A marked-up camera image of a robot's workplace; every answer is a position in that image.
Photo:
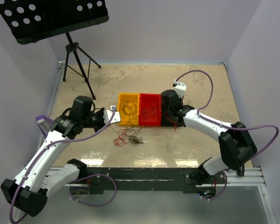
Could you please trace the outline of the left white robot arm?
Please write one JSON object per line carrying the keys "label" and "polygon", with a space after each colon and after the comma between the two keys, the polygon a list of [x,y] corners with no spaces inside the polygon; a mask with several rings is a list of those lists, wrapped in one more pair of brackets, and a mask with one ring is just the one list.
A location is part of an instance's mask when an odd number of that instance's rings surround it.
{"label": "left white robot arm", "polygon": [[60,153],[83,129],[98,132],[106,122],[104,107],[96,108],[90,97],[76,97],[72,107],[54,119],[44,143],[28,165],[14,179],[2,182],[0,188],[11,208],[37,216],[48,200],[49,187],[43,181]]}

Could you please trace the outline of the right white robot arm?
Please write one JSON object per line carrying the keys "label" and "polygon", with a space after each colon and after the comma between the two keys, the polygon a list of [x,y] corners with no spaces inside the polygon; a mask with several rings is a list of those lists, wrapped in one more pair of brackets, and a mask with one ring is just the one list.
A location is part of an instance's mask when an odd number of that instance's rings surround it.
{"label": "right white robot arm", "polygon": [[222,171],[240,170],[257,153],[254,141],[241,122],[231,124],[211,120],[208,116],[203,119],[194,107],[184,105],[174,90],[161,93],[161,107],[172,123],[195,129],[219,143],[220,156],[207,159],[190,175],[198,185],[210,183]]}

